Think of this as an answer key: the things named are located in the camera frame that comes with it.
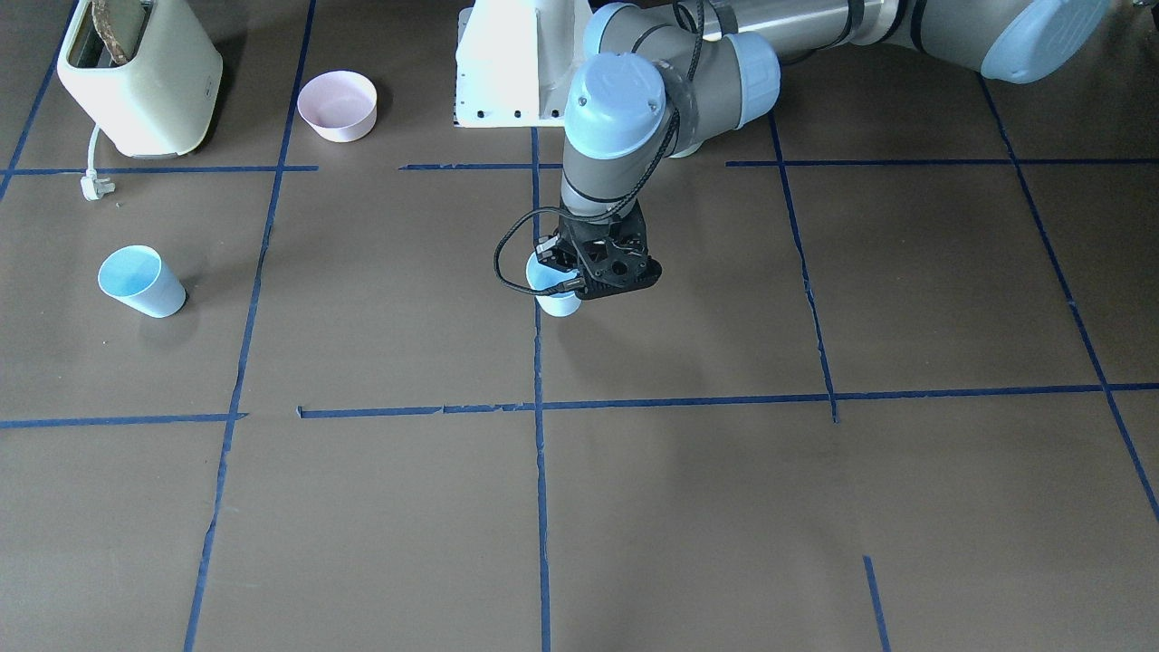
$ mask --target light blue plastic cup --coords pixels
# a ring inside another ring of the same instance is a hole
[[[527,258],[527,284],[533,290],[546,290],[556,283],[569,280],[576,276],[580,276],[580,270],[577,269],[560,271],[546,264],[540,264],[539,259],[535,258],[534,251]],[[544,308],[544,312],[552,316],[567,316],[580,309],[580,296],[575,292],[535,296],[535,300],[539,301],[539,307]]]
[[[145,244],[112,251],[96,272],[101,291],[150,316],[169,316],[185,303],[185,287],[161,255]]]

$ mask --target white cord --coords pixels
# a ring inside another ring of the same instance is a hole
[[[80,192],[85,198],[95,202],[117,189],[111,178],[96,177],[96,137],[101,134],[101,125],[93,126],[93,135],[88,139],[88,167],[80,180]]]

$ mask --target light blue cap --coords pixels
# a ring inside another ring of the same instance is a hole
[[[982,74],[1030,83],[1055,72],[1086,43],[1110,0],[1034,0],[1006,25],[982,60]]]
[[[576,71],[563,111],[563,131],[581,154],[618,159],[656,133],[664,103],[664,80],[648,59],[603,52]]]
[[[770,111],[781,94],[781,64],[773,46],[752,32],[728,34],[741,67],[741,129]]]
[[[604,30],[607,29],[607,23],[612,22],[612,16],[620,9],[633,6],[627,2],[608,2],[596,9],[591,20],[588,21],[588,27],[583,30],[583,56],[585,59],[599,53],[599,44],[604,41]]]

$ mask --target cup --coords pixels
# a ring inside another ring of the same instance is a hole
[[[576,276],[580,276],[578,269],[560,271],[559,269],[541,264],[539,258],[535,257],[534,251],[527,258],[527,284],[533,290],[546,290],[556,283],[569,280]],[[539,301],[539,307],[544,308],[544,312],[552,316],[567,316],[580,309],[580,296],[574,291],[560,292],[547,296],[535,296],[535,300]]]
[[[366,135],[378,113],[378,90],[351,71],[330,71],[309,80],[298,93],[298,115],[334,142]]]
[[[96,272],[101,291],[150,316],[169,316],[185,303],[185,287],[152,247],[130,244],[109,255]]]

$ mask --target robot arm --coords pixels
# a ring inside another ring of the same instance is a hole
[[[663,157],[767,112],[780,93],[778,53],[888,42],[1026,83],[1070,59],[1109,3],[678,0],[600,8],[584,31],[586,61],[564,110],[562,206],[539,211],[557,214],[559,226],[537,242],[535,262],[567,280],[539,283],[531,293],[593,299],[655,284],[662,269],[649,254],[636,195]],[[498,250],[495,261],[498,271]]]

